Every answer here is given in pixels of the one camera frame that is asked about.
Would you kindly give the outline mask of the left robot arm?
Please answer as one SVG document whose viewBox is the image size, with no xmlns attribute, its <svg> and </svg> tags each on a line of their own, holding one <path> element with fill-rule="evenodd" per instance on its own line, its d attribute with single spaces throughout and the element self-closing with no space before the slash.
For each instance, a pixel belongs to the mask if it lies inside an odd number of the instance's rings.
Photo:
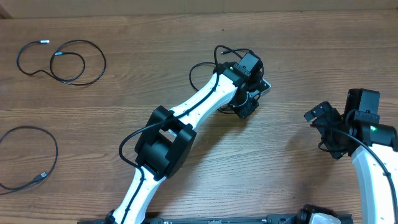
<svg viewBox="0 0 398 224">
<path fill-rule="evenodd" d="M 263 89 L 264 65 L 252 51 L 239 62 L 214 62 L 208 83 L 182 104 L 171 109 L 156 108 L 146 126 L 128 135 L 140 138 L 134 148 L 132 183 L 120 206 L 109 212 L 105 223 L 142 223 L 160 184 L 181 168 L 196 138 L 196 128 L 222 106 L 229 106 L 239 118 L 246 118 L 258 107 Z"/>
</svg>

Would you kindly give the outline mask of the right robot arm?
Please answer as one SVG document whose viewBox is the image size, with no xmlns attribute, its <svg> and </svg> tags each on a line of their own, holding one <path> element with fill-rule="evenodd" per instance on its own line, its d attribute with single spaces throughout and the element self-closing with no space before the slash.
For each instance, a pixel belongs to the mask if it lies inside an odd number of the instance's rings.
<svg viewBox="0 0 398 224">
<path fill-rule="evenodd" d="M 304 118 L 319 131 L 321 151 L 336 160 L 351 157 L 363 223 L 397 223 L 397 130 L 380 123 L 379 100 L 378 91 L 353 88 L 343 114 L 324 101 Z"/>
</svg>

